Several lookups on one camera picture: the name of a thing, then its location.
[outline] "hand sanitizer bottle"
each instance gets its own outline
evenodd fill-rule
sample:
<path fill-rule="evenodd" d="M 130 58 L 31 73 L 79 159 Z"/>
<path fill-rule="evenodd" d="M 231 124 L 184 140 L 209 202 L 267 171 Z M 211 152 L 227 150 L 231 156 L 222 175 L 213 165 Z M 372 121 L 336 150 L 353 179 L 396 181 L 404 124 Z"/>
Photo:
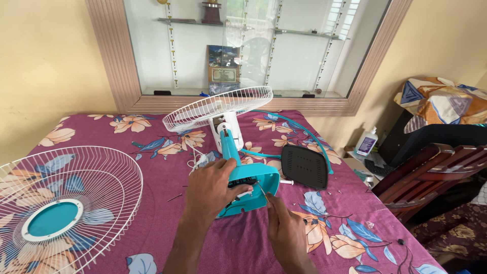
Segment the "hand sanitizer bottle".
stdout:
<path fill-rule="evenodd" d="M 355 153 L 361 156 L 367 156 L 377 142 L 377 135 L 375 134 L 377 128 L 374 127 L 372 131 L 362 133 L 362 136 L 358 140 L 357 146 L 355 146 Z"/>

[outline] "computer keyboard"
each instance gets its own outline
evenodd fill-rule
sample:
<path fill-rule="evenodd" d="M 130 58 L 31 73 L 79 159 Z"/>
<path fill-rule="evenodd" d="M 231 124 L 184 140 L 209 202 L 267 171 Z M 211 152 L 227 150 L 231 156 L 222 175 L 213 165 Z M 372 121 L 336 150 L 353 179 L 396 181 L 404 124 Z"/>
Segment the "computer keyboard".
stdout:
<path fill-rule="evenodd" d="M 377 167 L 374 165 L 374 161 L 368 159 L 365 159 L 365 167 L 373 174 L 381 175 L 384 177 L 395 169 L 394 167 L 388 165 L 384 165 L 384 168 Z"/>

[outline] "glass display cabinet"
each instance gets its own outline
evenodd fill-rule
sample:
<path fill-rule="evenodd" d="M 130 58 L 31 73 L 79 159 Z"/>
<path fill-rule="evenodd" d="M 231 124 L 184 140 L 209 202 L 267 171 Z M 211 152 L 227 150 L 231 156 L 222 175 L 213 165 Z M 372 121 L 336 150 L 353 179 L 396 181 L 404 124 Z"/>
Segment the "glass display cabinet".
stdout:
<path fill-rule="evenodd" d="M 347 98 L 389 0 L 124 0 L 143 95 Z"/>

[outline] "hand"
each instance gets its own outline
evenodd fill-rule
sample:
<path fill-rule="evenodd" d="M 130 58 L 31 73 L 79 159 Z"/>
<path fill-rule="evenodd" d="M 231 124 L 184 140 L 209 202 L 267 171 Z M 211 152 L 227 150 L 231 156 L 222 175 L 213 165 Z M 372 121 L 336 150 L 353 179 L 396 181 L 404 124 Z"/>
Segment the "hand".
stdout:
<path fill-rule="evenodd" d="M 318 273 L 306 253 L 306 233 L 303 219 L 286 208 L 281 198 L 266 194 L 269 228 L 267 237 L 277 261 L 288 274 Z"/>
<path fill-rule="evenodd" d="M 228 188 L 228 177 L 236 166 L 234 158 L 220 159 L 191 173 L 186 190 L 185 214 L 203 217 L 211 223 L 237 195 L 252 191 L 252 186 L 247 184 Z"/>

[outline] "framed picture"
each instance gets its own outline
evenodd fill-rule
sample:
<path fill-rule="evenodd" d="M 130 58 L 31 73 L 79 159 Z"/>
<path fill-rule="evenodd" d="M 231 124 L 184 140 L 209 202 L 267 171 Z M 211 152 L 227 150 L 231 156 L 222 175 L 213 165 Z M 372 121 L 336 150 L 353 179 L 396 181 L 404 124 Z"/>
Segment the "framed picture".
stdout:
<path fill-rule="evenodd" d="M 239 48 L 208 45 L 208 66 L 236 68 L 240 63 Z"/>
<path fill-rule="evenodd" d="M 210 95 L 216 95 L 240 88 L 239 83 L 214 83 L 210 82 Z"/>
<path fill-rule="evenodd" d="M 215 68 L 211 67 L 210 82 L 238 82 L 237 68 Z"/>

